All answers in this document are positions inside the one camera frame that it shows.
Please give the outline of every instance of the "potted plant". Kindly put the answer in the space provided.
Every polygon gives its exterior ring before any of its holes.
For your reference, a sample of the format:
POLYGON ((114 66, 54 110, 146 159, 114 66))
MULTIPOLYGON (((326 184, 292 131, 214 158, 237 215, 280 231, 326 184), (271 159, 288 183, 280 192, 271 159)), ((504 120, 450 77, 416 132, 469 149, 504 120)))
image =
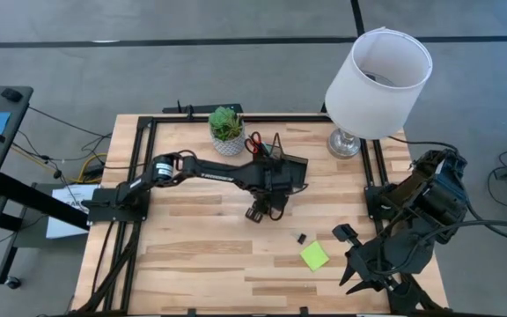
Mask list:
POLYGON ((246 133, 244 121, 234 110, 219 107, 209 116, 209 130, 215 149, 225 156, 236 155, 244 150, 246 133))

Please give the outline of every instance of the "yellow cable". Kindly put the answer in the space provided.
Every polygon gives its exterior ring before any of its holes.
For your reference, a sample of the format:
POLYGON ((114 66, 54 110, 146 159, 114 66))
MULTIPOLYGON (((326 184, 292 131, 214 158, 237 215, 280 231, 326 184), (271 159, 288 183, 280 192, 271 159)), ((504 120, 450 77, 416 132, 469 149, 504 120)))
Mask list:
MULTIPOLYGON (((43 167, 44 169, 48 170, 49 172, 51 172, 52 174, 54 174, 55 172, 55 169, 54 168, 51 168, 50 166, 47 166, 46 164, 40 162, 38 159, 35 159, 33 158, 32 156, 30 155, 27 155, 26 153, 23 153, 22 151, 18 150, 17 148, 15 148, 15 146, 12 146, 11 147, 12 150, 14 150, 15 152, 17 152, 18 154, 22 155, 23 157, 25 157, 26 159, 30 159, 32 160, 32 162, 36 163, 37 165, 39 165, 40 167, 43 167)), ((91 181, 84 181, 82 180, 81 178, 83 177, 83 174, 84 174, 84 170, 85 168, 87 167, 87 164, 89 164, 92 160, 94 160, 95 158, 99 157, 99 156, 106 156, 105 153, 100 153, 100 154, 97 154, 96 156, 92 156, 90 158, 88 158, 83 167, 82 167, 82 170, 79 172, 79 176, 77 177, 76 180, 74 179, 71 179, 70 177, 67 177, 64 175, 64 178, 68 181, 72 181, 72 182, 80 182, 80 183, 95 183, 95 182, 100 182, 101 181, 101 178, 97 179, 97 180, 91 180, 91 181)))

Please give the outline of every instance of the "white pot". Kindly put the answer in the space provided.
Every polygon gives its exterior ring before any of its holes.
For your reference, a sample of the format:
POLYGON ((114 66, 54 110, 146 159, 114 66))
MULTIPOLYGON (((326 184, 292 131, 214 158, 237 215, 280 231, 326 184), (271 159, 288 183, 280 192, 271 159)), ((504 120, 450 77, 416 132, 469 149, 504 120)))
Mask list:
POLYGON ((237 155, 244 150, 246 147, 244 142, 246 141, 246 129, 244 128, 244 123, 242 122, 242 131, 239 136, 228 141, 221 141, 212 134, 212 129, 209 128, 210 138, 212 139, 212 143, 215 145, 215 149, 218 153, 225 156, 237 155))

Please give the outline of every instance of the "wooden tabletop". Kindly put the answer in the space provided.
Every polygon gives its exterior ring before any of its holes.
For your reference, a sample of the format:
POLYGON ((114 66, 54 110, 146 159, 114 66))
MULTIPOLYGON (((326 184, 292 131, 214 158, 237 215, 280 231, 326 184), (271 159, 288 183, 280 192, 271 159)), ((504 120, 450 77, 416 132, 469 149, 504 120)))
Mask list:
MULTIPOLYGON (((138 116, 117 117, 108 166, 128 165, 138 116)), ((332 157, 326 140, 333 129, 332 123, 321 122, 246 124, 246 132, 259 131, 266 142, 278 132, 286 153, 309 159, 306 181, 310 186, 290 198, 280 221, 265 217, 256 224, 246 219, 244 213, 253 198, 229 183, 190 179, 177 187, 154 188, 140 236, 129 313, 186 313, 188 308, 196 308, 198 313, 298 313, 301 306, 308 306, 311 313, 387 313, 385 291, 365 290, 346 296, 347 289, 359 282, 357 276, 338 286, 349 245, 338 242, 331 230, 350 223, 363 242, 372 239, 375 231, 364 203, 362 157, 332 157), (300 233, 307 236, 303 246, 297 243, 300 233), (299 253, 315 240, 330 261, 312 272, 299 253)), ((381 140, 381 144, 389 180, 408 177, 407 146, 391 139, 381 140)), ((378 180, 372 143, 368 145, 378 180)), ((232 158, 217 154, 207 123, 160 123, 154 156, 184 149, 196 152, 199 159, 226 164, 241 165, 251 160, 247 151, 232 158)), ((107 169, 102 185, 114 188, 126 178, 126 170, 107 169)), ((89 232, 74 308, 91 295, 107 227, 93 225, 89 232)), ((115 232, 116 227, 99 282, 110 267, 115 232)), ((118 278, 113 307, 120 304, 123 278, 124 272, 118 278)), ((447 305, 435 256, 415 278, 434 301, 447 305)))

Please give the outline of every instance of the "table lamp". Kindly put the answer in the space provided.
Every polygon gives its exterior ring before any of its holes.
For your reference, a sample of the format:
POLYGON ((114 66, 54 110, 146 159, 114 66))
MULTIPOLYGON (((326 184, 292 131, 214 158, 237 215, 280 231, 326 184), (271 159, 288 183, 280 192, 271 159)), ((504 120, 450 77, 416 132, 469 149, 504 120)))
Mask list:
POLYGON ((359 151, 359 137, 380 139, 402 128, 430 77, 431 56, 415 38, 387 28, 360 36, 326 92, 338 127, 327 148, 338 159, 359 151))

